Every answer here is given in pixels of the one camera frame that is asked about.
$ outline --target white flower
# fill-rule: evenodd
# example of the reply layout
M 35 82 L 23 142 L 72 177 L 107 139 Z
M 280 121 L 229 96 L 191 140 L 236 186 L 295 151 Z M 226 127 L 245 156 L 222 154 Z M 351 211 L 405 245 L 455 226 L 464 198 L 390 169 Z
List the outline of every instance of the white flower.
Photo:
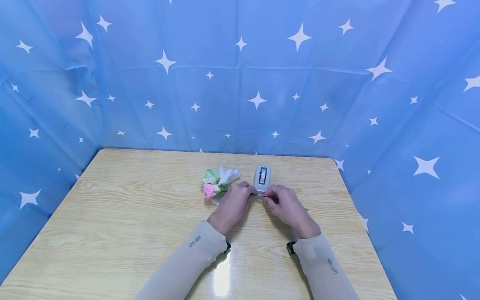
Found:
M 230 184 L 241 176 L 239 169 L 228 169 L 223 171 L 223 166 L 220 166 L 220 172 L 218 174 L 220 175 L 220 181 L 218 182 L 218 185 Z

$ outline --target person's left hand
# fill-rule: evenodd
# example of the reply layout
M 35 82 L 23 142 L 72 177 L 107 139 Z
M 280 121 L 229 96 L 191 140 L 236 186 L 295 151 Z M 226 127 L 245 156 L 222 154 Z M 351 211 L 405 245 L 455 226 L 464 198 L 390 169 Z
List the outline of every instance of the person's left hand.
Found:
M 252 203 L 252 194 L 256 195 L 257 190 L 246 181 L 232 185 L 207 222 L 221 234 L 227 235 Z

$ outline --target person's right hand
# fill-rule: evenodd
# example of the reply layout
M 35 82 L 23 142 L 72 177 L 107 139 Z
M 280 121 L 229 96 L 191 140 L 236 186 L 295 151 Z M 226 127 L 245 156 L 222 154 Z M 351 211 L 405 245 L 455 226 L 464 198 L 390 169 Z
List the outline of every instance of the person's right hand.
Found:
M 272 209 L 280 221 L 292 226 L 301 239 L 320 235 L 320 227 L 301 205 L 294 190 L 283 185 L 272 185 L 264 193 L 263 202 Z

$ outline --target hand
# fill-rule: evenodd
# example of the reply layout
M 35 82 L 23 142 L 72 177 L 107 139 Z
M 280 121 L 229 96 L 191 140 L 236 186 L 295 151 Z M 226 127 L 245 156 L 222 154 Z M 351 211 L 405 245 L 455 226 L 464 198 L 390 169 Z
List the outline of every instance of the hand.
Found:
M 280 221 L 292 226 L 301 239 L 320 235 L 320 227 L 301 205 L 294 190 L 272 185 L 264 193 L 264 205 L 270 207 Z
M 207 222 L 216 231 L 227 235 L 252 203 L 251 194 L 256 195 L 257 190 L 246 181 L 232 185 Z

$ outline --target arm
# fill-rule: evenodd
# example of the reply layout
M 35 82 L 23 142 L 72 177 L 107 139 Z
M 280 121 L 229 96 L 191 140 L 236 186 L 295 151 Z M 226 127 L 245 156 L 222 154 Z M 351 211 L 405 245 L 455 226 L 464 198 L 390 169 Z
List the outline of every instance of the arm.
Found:
M 320 227 L 301 205 L 297 194 L 282 185 L 272 185 L 264 194 L 264 204 L 300 239 L 293 250 L 300 259 L 315 300 L 357 300 L 359 297 L 335 259 Z
M 323 234 L 293 245 L 315 300 L 357 300 L 352 284 L 336 261 Z
M 203 270 L 225 250 L 225 236 L 210 223 L 200 223 L 188 240 L 157 269 L 136 299 L 184 299 Z
M 230 187 L 207 222 L 202 222 L 140 290 L 136 300 L 183 300 L 198 276 L 227 249 L 226 234 L 252 203 L 256 189 L 246 181 Z

